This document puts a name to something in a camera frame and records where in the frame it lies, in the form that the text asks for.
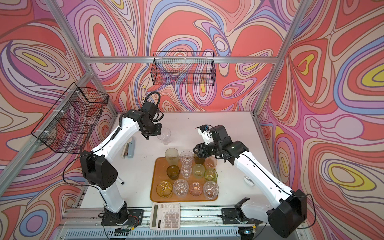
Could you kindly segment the brown textured cup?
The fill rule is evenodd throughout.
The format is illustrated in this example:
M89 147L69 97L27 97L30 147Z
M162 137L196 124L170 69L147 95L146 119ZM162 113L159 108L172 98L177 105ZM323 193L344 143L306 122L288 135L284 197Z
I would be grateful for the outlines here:
M194 154L194 161L195 161L195 164L204 165L205 158L200 158L197 154Z

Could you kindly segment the pink textured cup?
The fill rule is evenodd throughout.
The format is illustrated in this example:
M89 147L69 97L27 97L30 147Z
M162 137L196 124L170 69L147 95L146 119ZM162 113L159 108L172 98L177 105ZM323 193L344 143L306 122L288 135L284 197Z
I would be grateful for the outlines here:
M206 169L215 169L218 164L218 160L214 156L210 156L205 159L204 166Z

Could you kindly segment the clear glass back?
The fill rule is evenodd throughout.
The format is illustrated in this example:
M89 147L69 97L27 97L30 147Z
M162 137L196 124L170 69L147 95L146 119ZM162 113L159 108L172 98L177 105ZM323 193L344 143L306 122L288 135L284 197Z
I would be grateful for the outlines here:
M168 145L171 143L171 130L168 128L162 127L161 133L157 136L157 138L164 144Z

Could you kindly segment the pale green textured cup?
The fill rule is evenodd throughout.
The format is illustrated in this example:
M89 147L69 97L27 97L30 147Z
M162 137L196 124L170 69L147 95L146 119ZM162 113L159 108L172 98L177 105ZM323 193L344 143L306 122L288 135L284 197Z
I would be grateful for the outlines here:
M202 164L195 164L193 166L193 175L196 179L201 179L205 176L205 166Z

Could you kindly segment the green ribbed glass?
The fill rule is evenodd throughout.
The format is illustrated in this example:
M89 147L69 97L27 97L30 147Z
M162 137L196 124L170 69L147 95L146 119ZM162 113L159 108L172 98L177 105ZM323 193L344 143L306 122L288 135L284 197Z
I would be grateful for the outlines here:
M213 169L213 168L206 169L206 171L205 171L206 181L216 182L217 178L218 178L218 173L215 169Z

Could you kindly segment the small clear glass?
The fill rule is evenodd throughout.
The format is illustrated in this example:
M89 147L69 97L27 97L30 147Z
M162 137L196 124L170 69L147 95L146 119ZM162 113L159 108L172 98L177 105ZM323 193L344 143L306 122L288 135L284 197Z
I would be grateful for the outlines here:
M184 179L189 179L193 174L193 169L189 165L183 165L180 168L180 173Z

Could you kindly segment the pale yellow frosted cup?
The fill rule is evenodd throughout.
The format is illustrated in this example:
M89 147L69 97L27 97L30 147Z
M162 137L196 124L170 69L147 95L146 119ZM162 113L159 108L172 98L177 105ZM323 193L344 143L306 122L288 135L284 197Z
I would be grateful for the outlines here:
M179 152L175 148L169 148L165 152L165 157L170 166L179 164Z

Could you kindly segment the olive textured cup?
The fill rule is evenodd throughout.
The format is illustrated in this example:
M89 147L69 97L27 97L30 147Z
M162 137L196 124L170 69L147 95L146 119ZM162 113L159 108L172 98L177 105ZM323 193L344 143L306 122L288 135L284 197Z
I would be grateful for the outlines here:
M167 168L166 173L171 180L177 180L180 175L180 168L176 165L171 165Z

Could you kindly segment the pink clear cup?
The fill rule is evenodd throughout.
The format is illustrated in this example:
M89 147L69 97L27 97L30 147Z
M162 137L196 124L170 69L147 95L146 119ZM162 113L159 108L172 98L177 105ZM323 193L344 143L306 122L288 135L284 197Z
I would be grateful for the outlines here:
M203 193L203 186L199 182L192 182L189 191L192 196L198 197Z

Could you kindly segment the clear wide glass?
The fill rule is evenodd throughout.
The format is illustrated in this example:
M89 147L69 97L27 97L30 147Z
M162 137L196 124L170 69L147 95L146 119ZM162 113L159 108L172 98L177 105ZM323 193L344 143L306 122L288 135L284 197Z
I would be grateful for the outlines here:
M185 197L189 192L189 183L186 180L176 180L173 184L173 193L178 197Z

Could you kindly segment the yellow amber glass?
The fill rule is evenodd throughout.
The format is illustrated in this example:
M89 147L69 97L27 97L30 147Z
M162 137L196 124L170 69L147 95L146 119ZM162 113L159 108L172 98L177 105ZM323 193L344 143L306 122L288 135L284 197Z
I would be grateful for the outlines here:
M167 198L173 193L173 185L169 181L161 181L156 187L156 193L161 198Z

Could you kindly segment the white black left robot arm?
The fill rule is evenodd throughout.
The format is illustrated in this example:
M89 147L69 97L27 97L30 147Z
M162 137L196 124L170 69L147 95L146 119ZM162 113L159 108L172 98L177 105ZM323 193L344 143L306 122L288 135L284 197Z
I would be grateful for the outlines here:
M118 171L112 162L128 140L141 132L146 140L161 134L159 121L161 95L149 93L140 109L131 109L119 117L118 126L107 139L92 151L83 151L80 156L83 177L98 189L105 202L103 218L112 218L114 225L125 225L130 217L127 203L123 200L117 185Z

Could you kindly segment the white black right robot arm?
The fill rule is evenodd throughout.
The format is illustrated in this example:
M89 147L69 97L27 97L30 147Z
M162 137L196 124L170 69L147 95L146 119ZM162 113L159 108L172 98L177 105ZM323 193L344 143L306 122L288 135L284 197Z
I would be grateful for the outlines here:
M241 221L255 219L268 223L282 238L288 238L307 218L307 195L292 190L278 180L254 157L241 141L232 141L222 125L197 127L203 143L194 147L199 158L215 156L242 171L269 201L265 205L250 198L239 201L235 208Z

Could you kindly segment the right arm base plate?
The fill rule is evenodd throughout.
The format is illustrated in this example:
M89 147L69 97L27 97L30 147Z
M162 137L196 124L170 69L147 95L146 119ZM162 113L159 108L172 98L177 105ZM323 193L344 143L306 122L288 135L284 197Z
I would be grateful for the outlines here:
M241 210L235 208L222 208L221 214L218 215L219 218L222 219L223 224L253 224L258 226L262 223L262 221L247 218Z

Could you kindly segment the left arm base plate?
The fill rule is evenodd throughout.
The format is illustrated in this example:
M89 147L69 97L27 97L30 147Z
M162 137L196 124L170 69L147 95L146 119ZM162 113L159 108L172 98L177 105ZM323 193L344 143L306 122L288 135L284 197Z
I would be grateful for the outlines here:
M103 213L98 214L102 219L102 226L140 226L144 215L143 209L122 210L119 213L112 213L104 209Z

